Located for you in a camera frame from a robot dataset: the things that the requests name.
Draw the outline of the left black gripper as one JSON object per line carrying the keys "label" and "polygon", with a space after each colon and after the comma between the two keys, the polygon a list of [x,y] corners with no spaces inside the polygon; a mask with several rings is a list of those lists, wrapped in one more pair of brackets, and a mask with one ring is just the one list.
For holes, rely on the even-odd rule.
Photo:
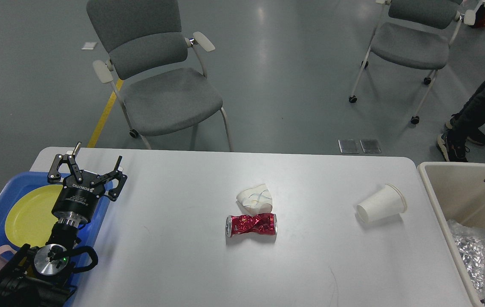
{"label": "left black gripper", "polygon": [[[76,183],[66,183],[67,180],[75,179],[77,183],[83,182],[81,169],[76,163],[76,156],[81,149],[81,142],[65,154],[55,154],[52,165],[48,172],[48,183],[62,184],[61,191],[52,208],[52,214],[58,219],[60,225],[87,225],[91,222],[98,202],[102,196],[111,201],[116,201],[126,183],[127,175],[123,174],[120,164],[122,156],[118,156],[114,169],[104,175],[98,175],[91,181],[91,187]],[[59,168],[67,165],[70,175],[61,178]],[[105,189],[105,184],[116,180],[117,185],[110,190]]]}

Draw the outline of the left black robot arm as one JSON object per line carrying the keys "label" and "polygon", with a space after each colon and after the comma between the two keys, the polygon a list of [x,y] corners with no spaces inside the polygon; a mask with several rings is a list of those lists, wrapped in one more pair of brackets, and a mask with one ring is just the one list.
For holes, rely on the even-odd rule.
{"label": "left black robot arm", "polygon": [[98,265],[93,247],[81,245],[78,233],[94,217],[102,197],[116,201],[127,180],[119,156],[114,169],[99,175],[80,169],[75,160],[80,142],[56,155],[47,181],[61,185],[51,213],[57,218],[43,246],[25,243],[0,270],[0,307],[61,307],[77,286],[71,276]]}

